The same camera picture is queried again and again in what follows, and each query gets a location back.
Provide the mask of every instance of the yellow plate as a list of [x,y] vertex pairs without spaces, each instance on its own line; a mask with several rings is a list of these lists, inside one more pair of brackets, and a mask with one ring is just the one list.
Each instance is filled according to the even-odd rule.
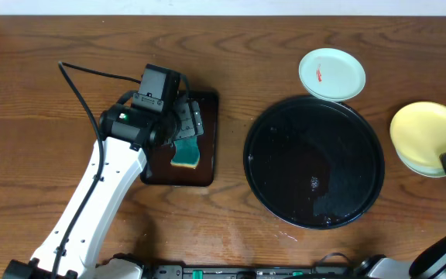
[[398,153],[422,167],[439,167],[446,152],[446,106],[433,102],[406,105],[392,119],[390,136]]

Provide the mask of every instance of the white backdrop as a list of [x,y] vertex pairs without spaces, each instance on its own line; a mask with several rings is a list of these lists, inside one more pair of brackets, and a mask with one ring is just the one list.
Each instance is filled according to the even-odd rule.
[[0,0],[0,15],[446,16],[446,0]]

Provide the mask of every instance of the yellow bowl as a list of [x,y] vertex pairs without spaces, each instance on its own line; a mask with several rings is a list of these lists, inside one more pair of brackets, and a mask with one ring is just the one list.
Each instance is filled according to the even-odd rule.
[[415,102],[401,108],[390,124],[400,159],[419,174],[440,177],[440,154],[446,152],[446,106]]

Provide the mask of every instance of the green sponge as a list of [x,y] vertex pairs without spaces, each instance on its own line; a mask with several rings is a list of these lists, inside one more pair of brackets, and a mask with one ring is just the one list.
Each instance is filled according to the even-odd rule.
[[177,151],[173,159],[171,159],[172,166],[197,167],[199,159],[201,158],[201,153],[199,153],[196,136],[175,141],[175,147],[177,148]]

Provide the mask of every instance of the teal sponge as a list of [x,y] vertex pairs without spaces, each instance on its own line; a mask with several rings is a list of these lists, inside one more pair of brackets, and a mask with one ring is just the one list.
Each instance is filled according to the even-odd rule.
[[197,145],[197,137],[191,136],[186,139],[175,141],[177,151],[171,160],[171,165],[176,167],[196,168],[201,158],[199,146]]

